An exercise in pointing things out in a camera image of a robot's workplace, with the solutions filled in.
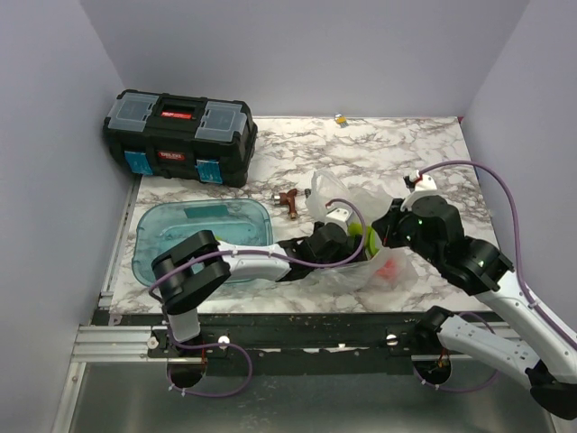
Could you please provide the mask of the translucent white plastic bag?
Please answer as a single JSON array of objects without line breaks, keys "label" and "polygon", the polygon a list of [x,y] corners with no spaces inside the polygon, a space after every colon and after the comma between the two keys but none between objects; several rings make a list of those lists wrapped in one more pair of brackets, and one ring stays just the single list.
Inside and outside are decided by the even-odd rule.
[{"label": "translucent white plastic bag", "polygon": [[371,223],[382,217],[392,196],[381,185],[347,187],[330,170],[317,170],[306,198],[308,214],[317,222],[335,223],[354,241],[361,239],[362,225],[351,206],[356,206],[366,224],[363,252],[367,259],[342,267],[315,270],[303,285],[327,294],[345,294],[364,288],[410,288],[417,283],[417,272],[407,255],[382,245]]}]

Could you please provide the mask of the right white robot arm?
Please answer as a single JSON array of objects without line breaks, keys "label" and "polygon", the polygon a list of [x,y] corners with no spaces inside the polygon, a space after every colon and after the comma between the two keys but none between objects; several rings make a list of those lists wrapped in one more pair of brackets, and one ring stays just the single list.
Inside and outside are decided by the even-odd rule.
[{"label": "right white robot arm", "polygon": [[556,417],[576,418],[575,331],[522,286],[505,254],[464,233],[456,207],[437,195],[419,198],[410,207],[397,198],[371,226],[385,246],[410,248],[521,338],[511,342],[434,307],[428,312],[432,322],[414,334],[421,351],[432,354],[444,346],[474,357],[521,383]]}]

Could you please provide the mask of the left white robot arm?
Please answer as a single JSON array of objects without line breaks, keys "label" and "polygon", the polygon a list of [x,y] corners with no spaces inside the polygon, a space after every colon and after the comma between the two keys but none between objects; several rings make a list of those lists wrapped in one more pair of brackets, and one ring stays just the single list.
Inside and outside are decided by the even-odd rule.
[{"label": "left white robot arm", "polygon": [[317,223],[309,236],[266,246],[228,244],[212,231],[200,231],[151,262],[151,295],[158,298],[178,355],[198,350],[197,308],[227,281],[300,281],[314,271],[365,262],[365,224],[356,234],[334,222]]}]

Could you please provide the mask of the red fake fruit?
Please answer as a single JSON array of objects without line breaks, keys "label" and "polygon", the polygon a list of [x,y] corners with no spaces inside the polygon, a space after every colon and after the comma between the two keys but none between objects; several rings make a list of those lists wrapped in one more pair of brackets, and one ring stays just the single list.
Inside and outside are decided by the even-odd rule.
[{"label": "red fake fruit", "polygon": [[376,271],[376,274],[378,276],[388,281],[393,281],[397,279],[399,273],[400,273],[400,267],[398,264],[398,260],[394,258],[388,259],[386,263]]}]

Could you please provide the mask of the green fake fruit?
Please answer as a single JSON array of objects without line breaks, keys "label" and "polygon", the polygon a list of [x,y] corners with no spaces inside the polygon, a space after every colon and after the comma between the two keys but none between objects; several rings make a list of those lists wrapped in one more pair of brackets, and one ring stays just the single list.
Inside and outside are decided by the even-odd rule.
[{"label": "green fake fruit", "polygon": [[[353,222],[348,225],[348,235],[361,236],[362,235],[362,225],[360,223]],[[373,258],[380,248],[382,247],[382,241],[380,240],[378,234],[368,226],[365,230],[364,237],[364,252],[368,259]]]}]

